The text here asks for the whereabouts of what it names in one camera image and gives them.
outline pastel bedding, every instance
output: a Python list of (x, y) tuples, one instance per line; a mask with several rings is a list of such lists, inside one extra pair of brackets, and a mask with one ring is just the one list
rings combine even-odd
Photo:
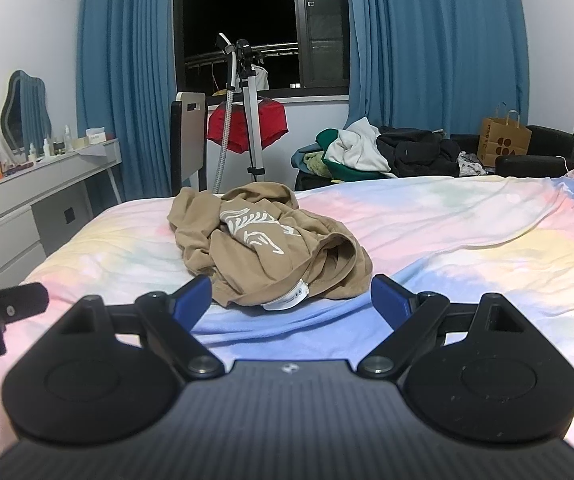
[[(477, 302), (500, 292), (574, 366), (574, 171), (557, 179), (420, 177), (331, 186), (302, 208), (342, 221), (382, 272), (414, 292)], [(78, 298), (127, 303), (191, 279), (166, 222), (171, 199), (112, 208), (51, 255), (28, 281), (49, 290), (46, 313), (10, 325), (0, 384), (13, 363)], [(284, 312), (212, 305), (193, 332), (228, 366), (237, 358), (331, 359), (352, 365), (390, 329), (369, 294), (307, 300)], [(0, 453), (14, 442), (0, 405)], [(574, 446), (574, 421), (566, 436)]]

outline pile of clothes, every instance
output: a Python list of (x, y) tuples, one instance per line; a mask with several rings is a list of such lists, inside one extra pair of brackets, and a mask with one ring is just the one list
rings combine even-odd
[(341, 223), (298, 207), (283, 184), (255, 182), (215, 196), (183, 187), (168, 220), (193, 274), (222, 306), (285, 310), (305, 298), (366, 292), (372, 263)]
[(414, 128), (377, 128), (367, 118), (345, 130), (324, 130), (316, 142), (300, 148), (291, 165), (304, 173), (338, 182), (376, 178), (484, 174), (443, 132)]

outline white hoodie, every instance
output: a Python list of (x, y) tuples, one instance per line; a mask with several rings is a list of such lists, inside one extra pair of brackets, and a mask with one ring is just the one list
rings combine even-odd
[(358, 171), (377, 171), (395, 177), (387, 159), (376, 147), (379, 131), (366, 117), (338, 130), (338, 138), (329, 145), (324, 158)]

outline green clothing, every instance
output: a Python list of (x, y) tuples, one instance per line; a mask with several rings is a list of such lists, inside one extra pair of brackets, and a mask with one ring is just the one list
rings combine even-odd
[(375, 180), (377, 178), (386, 178), (382, 173), (377, 171), (359, 171), (353, 168), (347, 168), (343, 164), (338, 164), (337, 162), (332, 162), (327, 160), (324, 156), (326, 155), (326, 150), (329, 145), (338, 138), (338, 130), (328, 128), (323, 130), (316, 137), (316, 142), (320, 144), (324, 150), (323, 162), (329, 168), (332, 177), (335, 180), (342, 180), (344, 182), (357, 182), (359, 180)]
[(331, 178), (329, 168), (323, 162), (324, 152), (305, 153), (303, 160), (305, 165), (313, 174), (323, 178)]

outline clothing tag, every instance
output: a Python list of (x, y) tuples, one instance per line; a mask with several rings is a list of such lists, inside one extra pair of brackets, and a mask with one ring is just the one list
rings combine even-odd
[(265, 310), (287, 310), (293, 308), (309, 295), (307, 283), (300, 280), (287, 294), (269, 303), (263, 304)]

